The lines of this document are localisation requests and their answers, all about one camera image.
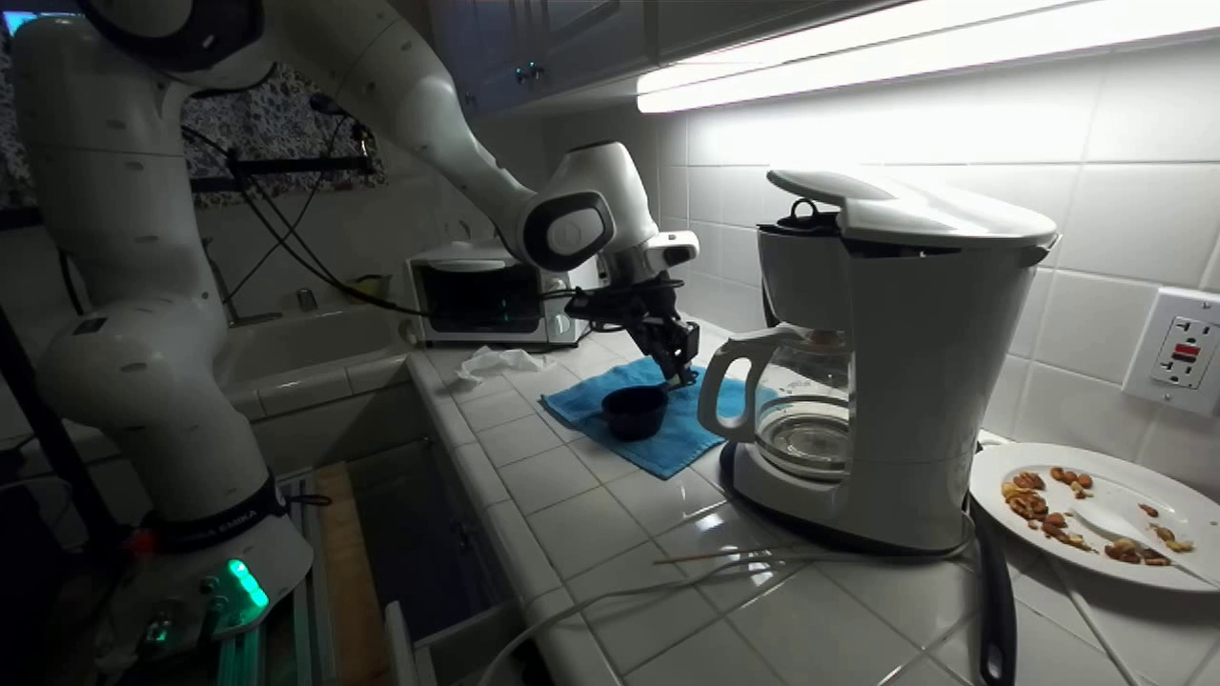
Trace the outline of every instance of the kitchen counter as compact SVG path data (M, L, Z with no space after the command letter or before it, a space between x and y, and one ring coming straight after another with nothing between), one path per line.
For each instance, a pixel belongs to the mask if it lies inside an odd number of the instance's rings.
M707 328L702 362L723 333ZM629 335L540 353L547 369L454 380L473 349L414 349L437 422L531 621L647 583L697 580L713 547L775 547L791 565L651 598L602 603L538 638L576 686L956 686L975 672L972 560L876 560L802 542L723 498L718 451L657 480L558 422L538 395L636 357ZM1040 552L1012 537L1018 682L1124 682ZM1220 603L1068 573L1124 662L1150 686L1220 682Z

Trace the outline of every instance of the white coffee maker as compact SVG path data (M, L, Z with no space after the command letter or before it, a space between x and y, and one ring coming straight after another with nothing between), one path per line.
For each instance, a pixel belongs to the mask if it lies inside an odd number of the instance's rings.
M719 480L843 542L946 552L975 432L1057 226L881 171L770 171L792 217L758 226L777 328L728 338L702 422L728 437ZM742 416L719 416L742 362Z

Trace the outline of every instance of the kitchen appliance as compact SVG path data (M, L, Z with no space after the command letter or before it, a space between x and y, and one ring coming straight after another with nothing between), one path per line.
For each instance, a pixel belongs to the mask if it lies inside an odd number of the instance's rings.
M403 258L403 301L414 342L576 347L587 322L563 311L571 291L600 286L594 264L538 269L506 246L454 241Z
M728 338L702 394L702 422L731 437L723 483L832 537L956 547L981 416L1057 226L881 171L765 180L798 193L758 226L777 328ZM742 416L719 416L736 362Z

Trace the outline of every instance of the under-cabinet light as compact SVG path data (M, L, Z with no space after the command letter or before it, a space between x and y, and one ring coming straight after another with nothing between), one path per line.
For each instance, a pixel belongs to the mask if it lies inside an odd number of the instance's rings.
M920 0L676 61L636 80L646 114L881 85L1220 25L1220 0Z

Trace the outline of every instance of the white plate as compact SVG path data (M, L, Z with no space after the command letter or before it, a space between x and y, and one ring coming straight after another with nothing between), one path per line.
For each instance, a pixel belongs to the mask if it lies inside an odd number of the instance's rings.
M1027 537L1029 544L1038 544L1068 565L1078 565L1078 569L1090 569L1098 575L1124 580L1124 583L1162 588L1162 591L1191 591L1191 596L1215 591L1179 569L1143 569L1143 565L1110 560L1107 537L1090 533L1074 519L1068 519L1068 528L1082 533L1093 544L1093 552L1082 552L1082 547L1073 547L1057 537L1046 537L1027 519L1018 519L1004 503L1005 477L1023 471L1023 470L1033 470L1046 477L1051 466L1090 471L1093 498L1129 514L1134 523L1146 519L1140 512L1140 503L1158 508L1158 523L1172 524L1179 537L1195 542L1195 552L1183 552L1183 556L1191 556L1198 569L1206 569L1211 580L1220 580L1220 503L1211 503L1210 497L1200 497L1162 471L1150 471L1143 466L1134 466L1134 461L1120 461L1110 452L1049 447L1049 443L988 447L982 452L975 452L975 466L968 471L968 493L1012 533ZM1049 508L1068 512L1073 493L1049 477L1046 477L1046 483L1049 483L1049 493L1046 493Z

